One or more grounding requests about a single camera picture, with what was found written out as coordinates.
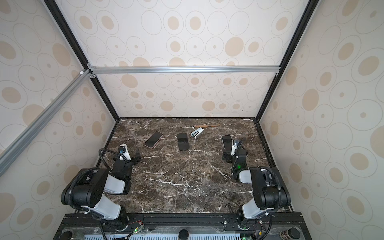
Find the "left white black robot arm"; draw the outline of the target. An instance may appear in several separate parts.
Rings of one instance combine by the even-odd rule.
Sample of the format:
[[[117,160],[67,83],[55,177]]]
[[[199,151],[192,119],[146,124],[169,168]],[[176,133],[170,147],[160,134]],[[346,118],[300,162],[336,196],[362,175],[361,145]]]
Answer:
[[[98,220],[127,223],[129,218],[124,207],[105,196],[127,195],[132,186],[133,166],[142,161],[139,150],[131,157],[126,144],[118,151],[99,149],[100,161],[105,168],[81,169],[65,187],[61,195],[63,205],[91,214]]]

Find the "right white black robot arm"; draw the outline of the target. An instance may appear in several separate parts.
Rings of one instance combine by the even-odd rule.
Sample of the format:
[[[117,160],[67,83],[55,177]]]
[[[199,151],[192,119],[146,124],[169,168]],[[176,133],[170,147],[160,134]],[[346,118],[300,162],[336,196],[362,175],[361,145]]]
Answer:
[[[252,186],[253,198],[238,210],[239,221],[261,219],[291,205],[290,193],[277,168],[247,166],[245,139],[222,136],[223,160],[232,164],[231,177]]]

